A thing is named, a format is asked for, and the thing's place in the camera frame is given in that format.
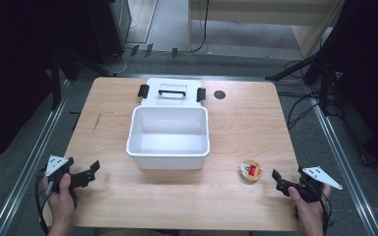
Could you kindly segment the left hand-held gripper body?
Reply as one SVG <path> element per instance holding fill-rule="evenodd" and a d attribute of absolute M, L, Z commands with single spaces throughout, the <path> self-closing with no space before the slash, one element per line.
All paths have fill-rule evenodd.
<path fill-rule="evenodd" d="M 69 174 L 71 177 L 71 183 L 69 191 L 72 192 L 78 187 L 82 187 L 83 177 L 89 173 L 88 170 L 82 171 L 80 173 L 71 174 L 70 167 L 74 164 L 73 157 L 60 157 L 51 155 L 48 159 L 46 170 L 44 175 L 47 177 L 48 186 L 46 193 L 58 193 L 60 181 L 62 180 L 65 174 Z"/>

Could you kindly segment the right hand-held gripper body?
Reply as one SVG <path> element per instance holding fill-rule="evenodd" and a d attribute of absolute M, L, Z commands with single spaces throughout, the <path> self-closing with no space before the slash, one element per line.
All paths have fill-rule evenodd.
<path fill-rule="evenodd" d="M 336 181 L 320 166 L 315 167 L 299 167 L 300 174 L 299 182 L 297 184 L 288 182 L 286 184 L 284 194 L 289 197 L 288 189 L 293 187 L 300 195 L 300 197 L 307 203 L 318 202 L 322 195 L 323 189 L 326 185 L 341 190 L 343 185 Z"/>

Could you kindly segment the white plastic storage box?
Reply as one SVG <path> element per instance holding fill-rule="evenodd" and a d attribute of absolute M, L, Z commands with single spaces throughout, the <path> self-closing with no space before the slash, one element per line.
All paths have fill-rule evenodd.
<path fill-rule="evenodd" d="M 126 152 L 140 169 L 202 169 L 210 153 L 209 114 L 203 106 L 138 106 Z"/>

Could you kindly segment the person's right hand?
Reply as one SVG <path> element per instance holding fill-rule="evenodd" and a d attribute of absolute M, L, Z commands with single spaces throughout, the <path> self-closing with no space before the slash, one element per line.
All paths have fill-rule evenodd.
<path fill-rule="evenodd" d="M 298 216 L 298 229 L 318 228 L 324 231 L 324 214 L 320 203 L 307 203 L 293 187 L 288 189 L 292 199 L 291 211 Z"/>

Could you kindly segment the person's left hand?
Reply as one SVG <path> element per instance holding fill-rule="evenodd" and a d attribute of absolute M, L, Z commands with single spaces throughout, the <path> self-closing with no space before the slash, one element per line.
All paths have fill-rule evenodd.
<path fill-rule="evenodd" d="M 47 200 L 52 216 L 51 226 L 65 225 L 73 229 L 76 215 L 74 201 L 69 191 L 70 183 L 70 175 L 65 174 L 60 181 L 59 193 L 51 194 Z"/>

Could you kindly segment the black metal stand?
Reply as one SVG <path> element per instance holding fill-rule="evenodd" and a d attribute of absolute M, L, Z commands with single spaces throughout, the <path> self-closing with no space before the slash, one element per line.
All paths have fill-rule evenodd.
<path fill-rule="evenodd" d="M 51 56 L 52 106 L 55 110 L 61 102 L 60 72 L 67 80 L 76 80 L 79 72 L 74 64 L 73 54 L 65 48 L 56 49 Z"/>

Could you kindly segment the black tripod stand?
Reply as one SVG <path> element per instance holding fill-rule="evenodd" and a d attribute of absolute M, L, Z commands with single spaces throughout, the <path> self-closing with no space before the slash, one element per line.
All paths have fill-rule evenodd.
<path fill-rule="evenodd" d="M 319 107 L 325 115 L 328 114 L 328 93 L 329 81 L 334 76 L 334 50 L 335 45 L 339 43 L 339 38 L 343 34 L 349 18 L 353 15 L 355 3 L 358 0 L 346 0 L 337 23 L 328 35 L 328 38 L 322 44 L 320 49 L 310 57 L 296 63 L 295 65 L 277 73 L 273 76 L 266 77 L 267 81 L 279 81 L 293 72 L 308 66 L 308 70 L 303 77 L 303 82 L 307 86 L 314 85 L 321 78 L 321 86 L 319 93 Z"/>

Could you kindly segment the dark cabinet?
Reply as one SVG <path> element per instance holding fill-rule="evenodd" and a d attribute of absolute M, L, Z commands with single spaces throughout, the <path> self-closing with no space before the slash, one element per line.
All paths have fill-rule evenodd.
<path fill-rule="evenodd" d="M 107 65 L 122 55 L 131 25 L 128 0 L 87 0 L 94 35 L 93 58 Z"/>

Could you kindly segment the light wooden furniture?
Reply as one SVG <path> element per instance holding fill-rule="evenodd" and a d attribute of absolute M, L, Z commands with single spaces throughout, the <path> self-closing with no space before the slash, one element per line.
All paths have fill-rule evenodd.
<path fill-rule="evenodd" d="M 346 0 L 187 0 L 187 50 L 192 49 L 192 21 L 211 20 L 290 26 L 304 58 L 336 23 Z"/>

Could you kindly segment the metal floor rail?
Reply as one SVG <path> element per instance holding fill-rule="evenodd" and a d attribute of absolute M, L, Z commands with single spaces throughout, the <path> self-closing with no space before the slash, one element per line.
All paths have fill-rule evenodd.
<path fill-rule="evenodd" d="M 330 118 L 320 108 L 317 108 L 315 113 L 367 235 L 378 236 L 378 220 L 376 215 L 348 162 L 347 154 L 338 139 Z"/>
<path fill-rule="evenodd" d="M 22 199 L 27 192 L 35 170 L 38 167 L 39 160 L 41 159 L 55 126 L 63 112 L 70 86 L 71 83 L 68 80 L 63 82 L 60 103 L 50 112 L 9 197 L 1 209 L 0 236 L 4 236 L 7 233 Z"/>

